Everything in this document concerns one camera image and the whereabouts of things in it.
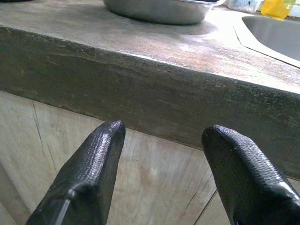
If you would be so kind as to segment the wooden base cabinet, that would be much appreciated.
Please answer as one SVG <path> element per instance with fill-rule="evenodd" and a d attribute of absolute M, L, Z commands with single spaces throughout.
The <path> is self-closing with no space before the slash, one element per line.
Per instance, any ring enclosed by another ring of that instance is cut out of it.
<path fill-rule="evenodd" d="M 25 225 L 101 120 L 0 91 L 0 225 Z M 204 153 L 131 129 L 107 225 L 230 225 Z"/>

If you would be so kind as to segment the stainless steel double sink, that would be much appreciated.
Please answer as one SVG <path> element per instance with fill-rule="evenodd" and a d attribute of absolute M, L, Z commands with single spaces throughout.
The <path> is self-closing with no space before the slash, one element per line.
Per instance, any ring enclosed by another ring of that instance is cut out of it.
<path fill-rule="evenodd" d="M 233 28 L 244 47 L 300 69 L 300 19 L 242 16 Z"/>

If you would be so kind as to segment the wide stainless steel plate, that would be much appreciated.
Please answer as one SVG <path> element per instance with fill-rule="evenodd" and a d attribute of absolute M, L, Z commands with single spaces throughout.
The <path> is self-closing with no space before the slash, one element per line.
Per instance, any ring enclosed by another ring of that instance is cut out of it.
<path fill-rule="evenodd" d="M 218 0 L 103 0 L 108 10 L 131 19 L 170 25 L 200 23 Z"/>

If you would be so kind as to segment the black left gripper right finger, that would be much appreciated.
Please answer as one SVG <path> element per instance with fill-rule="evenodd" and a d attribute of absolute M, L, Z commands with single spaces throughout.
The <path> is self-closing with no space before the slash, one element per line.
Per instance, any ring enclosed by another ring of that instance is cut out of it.
<path fill-rule="evenodd" d="M 202 146 L 231 225 L 300 225 L 300 194 L 252 139 L 213 125 Z"/>

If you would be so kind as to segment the yellow dish soap bottle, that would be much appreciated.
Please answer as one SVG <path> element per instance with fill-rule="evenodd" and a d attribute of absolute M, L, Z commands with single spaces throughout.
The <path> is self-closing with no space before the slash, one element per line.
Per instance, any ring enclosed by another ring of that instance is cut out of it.
<path fill-rule="evenodd" d="M 285 0 L 264 0 L 261 14 L 274 19 L 284 20 L 290 13 L 289 4 Z"/>

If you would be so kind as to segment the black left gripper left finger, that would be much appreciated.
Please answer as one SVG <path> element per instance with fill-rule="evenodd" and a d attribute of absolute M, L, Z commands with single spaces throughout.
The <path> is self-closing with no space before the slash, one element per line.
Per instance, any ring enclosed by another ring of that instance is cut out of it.
<path fill-rule="evenodd" d="M 25 225 L 106 225 L 125 134 L 121 120 L 91 132 Z"/>

